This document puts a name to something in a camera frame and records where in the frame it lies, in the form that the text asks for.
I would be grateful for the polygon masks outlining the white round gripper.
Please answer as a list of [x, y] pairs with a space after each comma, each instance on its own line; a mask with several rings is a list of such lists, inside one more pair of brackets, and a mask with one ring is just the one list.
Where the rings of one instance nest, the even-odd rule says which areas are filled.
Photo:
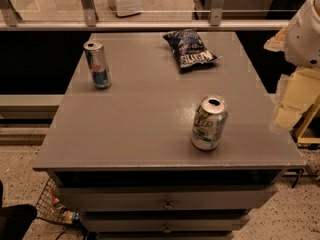
[[281, 28], [263, 48], [285, 49], [288, 62], [299, 66], [277, 83], [275, 104], [269, 124], [272, 133], [292, 130], [320, 95], [320, 0], [306, 0], [288, 27]]

